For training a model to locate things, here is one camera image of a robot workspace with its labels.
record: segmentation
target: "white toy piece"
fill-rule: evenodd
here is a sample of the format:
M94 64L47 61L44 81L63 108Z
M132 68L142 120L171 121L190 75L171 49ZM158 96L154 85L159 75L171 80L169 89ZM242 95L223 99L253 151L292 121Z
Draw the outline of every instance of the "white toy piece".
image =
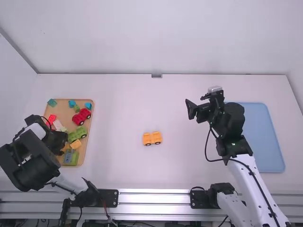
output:
M61 131L61 128L63 128L61 122L58 119L53 122L53 125L55 126L57 131Z

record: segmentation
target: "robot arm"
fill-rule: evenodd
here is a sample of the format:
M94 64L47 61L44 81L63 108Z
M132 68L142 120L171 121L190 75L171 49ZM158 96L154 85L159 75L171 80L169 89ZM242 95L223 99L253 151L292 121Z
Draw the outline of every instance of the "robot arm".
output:
M0 148L0 166L16 188L22 192L52 187L65 193L62 218L66 218L70 206L88 207L103 203L105 200L93 183L83 178L74 184L59 172L61 167L55 155L62 155L68 135L61 131L52 131L38 115L25 119L27 127L18 132L12 143Z
M201 100L205 99L209 99L209 103L202 105L186 99L188 118L192 120L196 117L198 123L209 122L208 137L210 132L216 137L216 149L221 158L206 159L210 162L223 161L228 166L246 202L244 205L240 201L229 183L217 183L212 184L207 192L211 204L223 209L237 227L290 226L264 184L253 152L242 135L244 107L237 103L225 104L223 90L219 86L210 87L208 93L201 97Z

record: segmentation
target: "red toy car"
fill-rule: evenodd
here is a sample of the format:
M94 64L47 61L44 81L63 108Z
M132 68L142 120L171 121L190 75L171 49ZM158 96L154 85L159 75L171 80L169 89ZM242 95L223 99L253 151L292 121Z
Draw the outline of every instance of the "red toy car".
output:
M75 122L76 125L83 125L86 119L91 117L91 112L85 108L80 109L78 114L75 114L72 117L72 121Z

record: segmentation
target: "yellow toy block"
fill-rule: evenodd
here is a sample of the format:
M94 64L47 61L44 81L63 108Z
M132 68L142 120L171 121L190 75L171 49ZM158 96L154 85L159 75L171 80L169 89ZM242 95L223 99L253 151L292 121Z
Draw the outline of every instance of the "yellow toy block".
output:
M70 145L68 143L65 144L64 148L61 149L61 151L67 151L68 149L70 149Z
M161 144L163 142L163 138L161 136L161 132L154 131L152 134L144 133L143 134L143 145L150 146L151 144Z
M81 147L80 140L76 140L71 144L71 148L73 148L74 150L78 149L79 147Z

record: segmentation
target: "green toy car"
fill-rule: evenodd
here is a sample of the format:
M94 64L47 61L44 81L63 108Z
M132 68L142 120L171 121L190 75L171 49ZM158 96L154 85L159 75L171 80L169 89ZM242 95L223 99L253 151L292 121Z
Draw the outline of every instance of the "green toy car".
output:
M85 138L87 136L87 130L84 126L79 126L76 131L68 134L68 142L73 143L77 139Z

